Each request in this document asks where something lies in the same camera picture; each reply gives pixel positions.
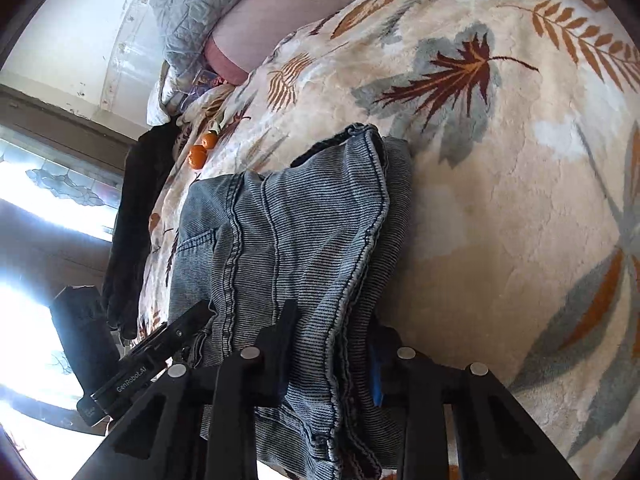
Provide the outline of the grey denim pants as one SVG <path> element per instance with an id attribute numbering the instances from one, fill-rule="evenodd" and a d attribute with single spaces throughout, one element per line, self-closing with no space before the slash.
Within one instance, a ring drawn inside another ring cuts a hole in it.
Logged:
<path id="1" fill-rule="evenodd" d="M 400 429 L 372 399 L 369 332 L 404 244 L 408 143 L 355 124 L 291 166 L 191 185 L 169 314 L 206 302 L 190 361 L 213 365 L 297 304 L 288 392 L 255 413 L 257 454 L 306 479 L 376 479 Z"/>

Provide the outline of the window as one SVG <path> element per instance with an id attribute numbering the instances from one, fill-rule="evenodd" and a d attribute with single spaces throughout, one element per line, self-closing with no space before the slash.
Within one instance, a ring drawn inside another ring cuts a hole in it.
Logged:
<path id="1" fill-rule="evenodd" d="M 122 177 L 1 128 L 1 198 L 40 219 L 109 242 Z"/>

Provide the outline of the black garment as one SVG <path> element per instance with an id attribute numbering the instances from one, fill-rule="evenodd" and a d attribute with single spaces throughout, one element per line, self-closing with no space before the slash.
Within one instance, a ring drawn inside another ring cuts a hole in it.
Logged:
<path id="1" fill-rule="evenodd" d="M 149 221 L 170 170 L 180 128 L 172 120 L 140 136 L 125 160 L 122 195 L 102 288 L 111 330 L 133 340 L 138 332 L 139 296 L 151 250 Z"/>

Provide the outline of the orange tangerine front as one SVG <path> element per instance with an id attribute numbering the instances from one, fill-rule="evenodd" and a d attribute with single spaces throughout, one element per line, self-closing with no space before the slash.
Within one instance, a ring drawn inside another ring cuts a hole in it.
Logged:
<path id="1" fill-rule="evenodd" d="M 192 169 L 200 170 L 205 166 L 207 156 L 207 150 L 203 145 L 194 144 L 190 147 L 189 155 L 186 160 Z"/>

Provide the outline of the orange tangerine with leaf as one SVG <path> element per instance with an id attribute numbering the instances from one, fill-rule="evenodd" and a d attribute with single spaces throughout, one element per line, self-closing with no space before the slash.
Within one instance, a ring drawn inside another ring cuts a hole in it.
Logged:
<path id="1" fill-rule="evenodd" d="M 213 150 L 217 145 L 220 136 L 221 136 L 221 125 L 220 122 L 214 120 L 207 127 L 205 132 L 201 137 L 202 147 L 206 149 L 206 151 Z"/>

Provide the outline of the white crumpled cloth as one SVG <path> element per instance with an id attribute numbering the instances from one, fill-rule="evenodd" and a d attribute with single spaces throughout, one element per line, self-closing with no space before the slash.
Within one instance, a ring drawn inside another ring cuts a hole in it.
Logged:
<path id="1" fill-rule="evenodd" d="M 160 66 L 160 76 L 149 94 L 146 103 L 145 122 L 148 126 L 161 126 L 178 115 L 183 109 L 188 95 L 196 87 L 196 77 L 207 66 L 200 56 L 190 68 L 180 73 L 174 66 L 164 61 Z"/>

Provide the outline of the cream leaf-pattern blanket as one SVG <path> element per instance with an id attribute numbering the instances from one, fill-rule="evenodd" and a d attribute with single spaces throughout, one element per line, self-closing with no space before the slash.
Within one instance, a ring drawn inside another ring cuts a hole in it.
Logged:
<path id="1" fill-rule="evenodd" d="M 405 139 L 408 240 L 380 315 L 486 363 L 583 479 L 639 440 L 639 50 L 606 0 L 354 0 L 182 116 L 139 330 L 168 317 L 189 185 L 277 170 L 352 122 Z"/>

